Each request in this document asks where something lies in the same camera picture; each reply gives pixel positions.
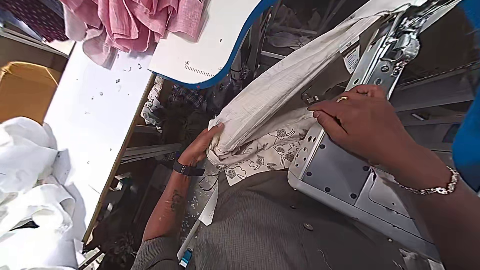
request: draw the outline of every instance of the white table top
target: white table top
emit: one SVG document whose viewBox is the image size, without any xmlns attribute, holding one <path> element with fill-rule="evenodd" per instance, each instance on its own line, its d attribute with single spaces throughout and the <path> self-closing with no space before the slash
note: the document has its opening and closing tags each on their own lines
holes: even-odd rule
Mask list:
<svg viewBox="0 0 480 270">
<path fill-rule="evenodd" d="M 75 238 L 82 239 L 135 118 L 151 76 L 151 55 L 119 52 L 111 70 L 77 43 L 45 117 L 57 140 L 54 175 L 76 199 Z"/>
</svg>

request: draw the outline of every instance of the bracelet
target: bracelet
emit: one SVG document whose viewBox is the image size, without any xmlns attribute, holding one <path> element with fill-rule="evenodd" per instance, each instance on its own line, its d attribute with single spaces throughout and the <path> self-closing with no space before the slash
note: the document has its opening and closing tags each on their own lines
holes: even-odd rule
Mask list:
<svg viewBox="0 0 480 270">
<path fill-rule="evenodd" d="M 394 180 L 394 181 L 398 186 L 400 186 L 400 187 L 402 187 L 402 188 L 404 188 L 404 189 L 406 189 L 406 190 L 408 190 L 412 193 L 418 194 L 418 195 L 428 195 L 428 194 L 432 194 L 432 193 L 448 195 L 448 194 L 452 193 L 453 191 L 455 191 L 455 185 L 458 182 L 459 173 L 456 170 L 454 170 L 454 169 L 452 169 L 448 166 L 447 166 L 447 168 L 452 172 L 452 178 L 451 178 L 450 182 L 448 183 L 447 188 L 438 186 L 438 187 L 418 190 L 418 189 L 414 189 L 414 188 L 411 188 L 411 187 L 406 187 L 406 186 L 400 184 L 399 182 L 397 182 L 396 180 Z"/>
</svg>

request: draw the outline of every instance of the black watch strap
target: black watch strap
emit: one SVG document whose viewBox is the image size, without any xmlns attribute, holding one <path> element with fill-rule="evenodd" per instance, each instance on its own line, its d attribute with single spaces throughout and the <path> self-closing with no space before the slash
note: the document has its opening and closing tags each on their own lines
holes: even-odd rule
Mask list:
<svg viewBox="0 0 480 270">
<path fill-rule="evenodd" d="M 205 169 L 198 169 L 192 166 L 185 166 L 180 164 L 177 160 L 173 163 L 173 169 L 180 174 L 187 176 L 202 176 L 205 172 Z"/>
</svg>

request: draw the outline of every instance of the maroon fabric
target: maroon fabric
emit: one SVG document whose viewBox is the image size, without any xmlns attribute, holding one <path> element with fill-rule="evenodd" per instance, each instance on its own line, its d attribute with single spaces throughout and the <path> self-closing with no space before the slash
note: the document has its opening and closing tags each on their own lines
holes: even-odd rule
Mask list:
<svg viewBox="0 0 480 270">
<path fill-rule="evenodd" d="M 0 8 L 10 11 L 46 41 L 65 41 L 63 18 L 38 0 L 0 0 Z"/>
</svg>

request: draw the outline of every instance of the right hand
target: right hand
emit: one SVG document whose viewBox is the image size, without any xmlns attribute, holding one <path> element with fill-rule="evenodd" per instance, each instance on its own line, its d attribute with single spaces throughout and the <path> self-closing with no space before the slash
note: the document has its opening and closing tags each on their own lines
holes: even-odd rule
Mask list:
<svg viewBox="0 0 480 270">
<path fill-rule="evenodd" d="M 339 97 L 348 99 L 336 102 Z M 333 141 L 371 163 L 394 166 L 399 154 L 419 147 L 378 86 L 356 86 L 308 110 L 314 111 L 313 116 Z"/>
</svg>

